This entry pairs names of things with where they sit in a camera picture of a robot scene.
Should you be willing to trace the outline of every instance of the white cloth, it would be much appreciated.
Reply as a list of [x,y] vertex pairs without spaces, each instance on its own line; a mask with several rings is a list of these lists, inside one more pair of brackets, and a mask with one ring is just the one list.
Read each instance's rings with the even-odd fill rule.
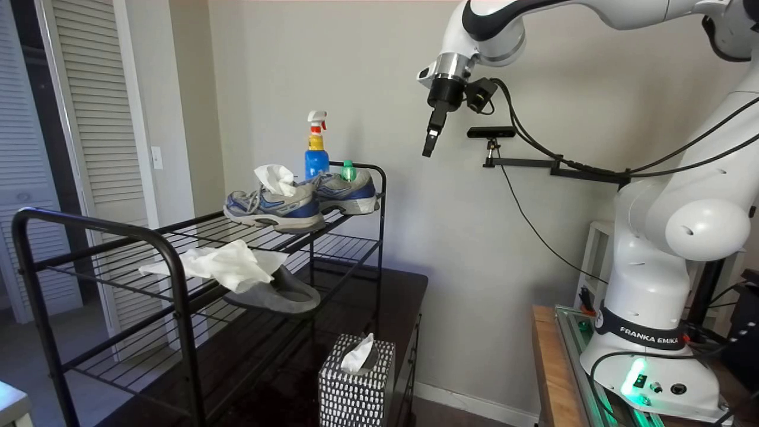
[[280,164],[264,164],[256,171],[259,183],[280,198],[295,198],[295,174]]
[[[188,277],[213,277],[234,294],[251,290],[259,283],[271,283],[273,274],[286,261],[282,253],[251,253],[242,239],[226,248],[188,249],[183,257]],[[169,276],[167,263],[150,263],[137,268],[143,276]]]
[[343,374],[358,374],[362,369],[365,358],[373,355],[373,347],[374,347],[374,336],[371,332],[365,340],[360,340],[360,344],[355,349],[352,349],[342,358],[340,369]]

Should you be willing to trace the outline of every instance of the shoe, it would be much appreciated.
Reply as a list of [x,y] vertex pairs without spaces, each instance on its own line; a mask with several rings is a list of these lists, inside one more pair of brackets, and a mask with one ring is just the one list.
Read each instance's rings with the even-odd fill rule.
[[352,217],[378,212],[380,198],[368,171],[358,171],[353,181],[342,174],[324,174],[316,181],[318,212],[342,210]]
[[222,213],[234,224],[273,225],[282,234],[307,234],[322,225],[312,200],[312,183],[296,186],[292,198],[273,194],[265,187],[232,192],[222,205]]
[[259,283],[242,294],[226,294],[226,302],[244,309],[265,309],[275,313],[309,313],[318,309],[322,296],[316,288],[309,288],[295,277],[284,267],[273,274],[273,283]]

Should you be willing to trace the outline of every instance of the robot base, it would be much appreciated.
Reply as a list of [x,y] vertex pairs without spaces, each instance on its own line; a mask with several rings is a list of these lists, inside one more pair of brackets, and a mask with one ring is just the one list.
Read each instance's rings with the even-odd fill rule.
[[591,376],[595,366],[594,379],[636,411],[717,423],[729,413],[729,403],[718,397],[718,383],[713,374],[688,357],[692,357],[690,349],[652,351],[614,336],[594,336],[591,344],[580,355],[580,369]]

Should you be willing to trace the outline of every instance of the electrical cord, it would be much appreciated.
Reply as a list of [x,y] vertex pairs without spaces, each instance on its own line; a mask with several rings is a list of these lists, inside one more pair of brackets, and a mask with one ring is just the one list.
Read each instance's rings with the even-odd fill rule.
[[711,296],[710,307],[713,307],[722,296],[738,292],[741,288],[745,288],[745,283],[735,283],[735,285],[722,290],[717,296]]
[[609,357],[621,357],[621,355],[605,355],[605,357],[601,357],[601,358],[594,363],[594,369],[591,369],[588,383],[591,383],[591,395],[594,395],[595,403],[602,408],[602,413],[608,413],[617,426],[621,426],[621,421],[617,417],[617,413],[614,413],[611,408],[608,408],[608,406],[601,402],[597,392],[595,392],[595,370],[597,370],[597,366],[601,366],[605,358],[609,358]]
[[756,390],[755,395],[750,395],[745,402],[735,403],[725,415],[722,415],[722,417],[713,423],[713,427],[722,427],[722,423],[725,423],[729,417],[733,417],[743,403],[755,402],[755,398],[759,398],[759,390]]
[[511,194],[512,194],[512,200],[515,200],[515,205],[516,205],[520,217],[525,219],[525,224],[528,225],[528,231],[540,239],[540,245],[543,245],[553,257],[558,257],[563,263],[566,263],[571,270],[576,270],[576,274],[580,274],[580,276],[588,276],[588,277],[608,285],[608,280],[602,280],[602,277],[597,277],[597,276],[594,276],[594,274],[573,267],[571,261],[566,261],[558,249],[553,249],[553,248],[546,243],[546,238],[538,234],[538,228],[537,228],[537,225],[531,224],[531,219],[527,217],[527,212],[525,212],[525,207],[522,207],[522,203],[520,203],[520,198],[516,198],[516,190],[515,190],[515,186],[512,186],[505,166],[500,166],[500,174],[502,174],[502,179],[505,179],[505,183],[508,183],[508,190],[511,190]]
[[759,98],[745,103],[741,109],[735,109],[733,115],[729,115],[725,120],[722,120],[718,124],[713,124],[711,129],[706,129],[703,136],[698,136],[698,139],[690,140],[688,145],[684,145],[684,147],[664,155],[664,156],[656,160],[656,162],[650,162],[650,164],[642,164],[642,166],[633,168],[633,174],[641,174],[641,171],[647,171],[647,168],[652,168],[652,166],[659,166],[659,164],[668,162],[671,156],[690,149],[692,145],[703,143],[705,139],[710,139],[711,134],[717,134],[722,126],[730,124],[735,116],[741,116],[745,109],[755,107],[756,103],[759,103]]
[[538,153],[546,155],[547,160],[553,160],[553,162],[558,162],[558,164],[564,164],[564,166],[570,166],[570,168],[573,168],[573,171],[580,171],[580,174],[588,174],[588,175],[611,175],[611,179],[620,179],[620,183],[627,183],[627,181],[631,181],[631,179],[675,175],[675,174],[684,174],[684,171],[690,171],[690,168],[699,168],[699,166],[713,164],[713,162],[718,162],[718,160],[723,160],[723,156],[729,156],[729,155],[735,155],[735,153],[741,153],[741,149],[745,149],[745,147],[750,147],[750,145],[755,145],[755,143],[759,140],[759,136],[751,136],[750,140],[745,140],[745,143],[741,143],[741,145],[735,145],[735,147],[730,147],[730,149],[725,149],[725,153],[722,153],[722,155],[713,155],[713,156],[710,156],[710,160],[705,160],[705,162],[696,162],[696,164],[678,166],[678,168],[667,168],[667,171],[642,174],[642,171],[647,171],[647,168],[652,168],[652,166],[656,166],[656,164],[664,164],[667,160],[685,153],[688,147],[703,143],[705,139],[710,139],[711,134],[717,134],[718,129],[723,129],[725,124],[730,124],[735,116],[741,116],[745,109],[750,109],[750,107],[755,107],[755,105],[759,103],[759,98],[755,98],[755,101],[745,103],[741,109],[735,109],[733,115],[729,115],[723,122],[718,122],[717,126],[711,126],[710,130],[705,130],[703,136],[698,136],[696,140],[690,140],[688,145],[668,153],[667,156],[662,156],[662,160],[656,160],[656,162],[650,162],[650,164],[639,166],[639,168],[631,168],[631,171],[597,168],[597,166],[588,166],[588,164],[580,164],[580,162],[564,160],[563,155],[550,153],[546,145],[540,145],[540,143],[525,129],[525,124],[520,122],[508,86],[505,86],[500,78],[492,78],[492,81],[500,88],[500,94],[502,94],[502,98],[505,98],[505,105],[508,105],[508,113],[511,113],[511,122],[512,122],[516,136],[520,136],[527,145],[531,145],[534,149],[538,149]]
[[730,155],[735,155],[735,153],[755,145],[756,140],[759,140],[759,134],[751,136],[750,140],[745,140],[745,143],[741,143],[741,145],[722,153],[722,155],[710,156],[710,160],[703,160],[703,162],[696,162],[696,164],[685,164],[685,166],[680,166],[680,168],[667,168],[667,171],[652,171],[652,174],[631,174],[631,179],[673,175],[673,174],[684,174],[684,171],[690,171],[690,168],[699,168],[699,166],[713,164],[713,162],[718,162],[718,160],[723,160],[723,156],[730,156]]
[[730,302],[730,304],[710,304],[706,309],[723,309],[723,307],[735,307],[735,302]]

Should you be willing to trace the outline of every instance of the blue spray bottle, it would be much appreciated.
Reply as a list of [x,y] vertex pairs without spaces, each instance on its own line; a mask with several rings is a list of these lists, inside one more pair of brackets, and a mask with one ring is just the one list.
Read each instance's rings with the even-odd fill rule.
[[329,155],[324,149],[324,134],[327,130],[327,113],[311,113],[309,115],[309,149],[303,155],[307,164],[307,181],[316,181],[318,175],[329,171]]

